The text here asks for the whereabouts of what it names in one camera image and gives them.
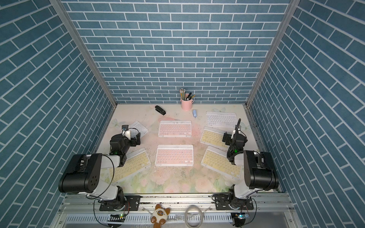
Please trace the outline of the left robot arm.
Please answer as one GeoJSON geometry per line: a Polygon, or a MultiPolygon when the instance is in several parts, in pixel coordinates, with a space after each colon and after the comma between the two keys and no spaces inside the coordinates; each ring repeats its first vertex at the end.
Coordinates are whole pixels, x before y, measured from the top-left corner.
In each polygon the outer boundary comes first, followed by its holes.
{"type": "Polygon", "coordinates": [[[126,197],[120,186],[113,185],[117,168],[124,167],[130,147],[141,144],[141,133],[131,136],[131,129],[112,136],[110,153],[76,154],[68,163],[58,185],[62,193],[86,194],[91,200],[98,200],[100,211],[137,211],[140,196],[126,197]]]}

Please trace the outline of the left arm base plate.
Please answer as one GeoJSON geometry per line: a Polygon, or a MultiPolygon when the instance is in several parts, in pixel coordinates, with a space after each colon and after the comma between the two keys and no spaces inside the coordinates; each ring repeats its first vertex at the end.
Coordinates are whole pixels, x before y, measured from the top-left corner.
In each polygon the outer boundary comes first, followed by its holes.
{"type": "Polygon", "coordinates": [[[114,200],[100,201],[100,211],[137,211],[139,208],[141,196],[127,195],[123,198],[114,200]]]}

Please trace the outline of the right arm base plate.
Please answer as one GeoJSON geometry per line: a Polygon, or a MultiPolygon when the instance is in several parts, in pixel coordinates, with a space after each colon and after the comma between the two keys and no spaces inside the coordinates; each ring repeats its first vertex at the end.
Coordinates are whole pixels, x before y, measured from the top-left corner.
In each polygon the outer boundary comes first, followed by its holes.
{"type": "Polygon", "coordinates": [[[254,205],[250,199],[238,199],[227,193],[216,193],[211,196],[215,204],[216,210],[253,210],[254,205]]]}

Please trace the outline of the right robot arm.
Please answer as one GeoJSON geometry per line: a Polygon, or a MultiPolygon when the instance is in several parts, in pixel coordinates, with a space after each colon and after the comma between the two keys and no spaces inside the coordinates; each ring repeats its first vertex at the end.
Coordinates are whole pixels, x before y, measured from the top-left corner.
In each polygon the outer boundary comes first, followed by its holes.
{"type": "Polygon", "coordinates": [[[279,176],[272,155],[245,150],[247,141],[247,137],[238,130],[232,134],[224,133],[222,138],[222,142],[229,146],[226,154],[228,161],[243,168],[244,180],[231,186],[228,192],[228,205],[234,210],[243,207],[250,210],[253,194],[279,187],[279,176]]]}

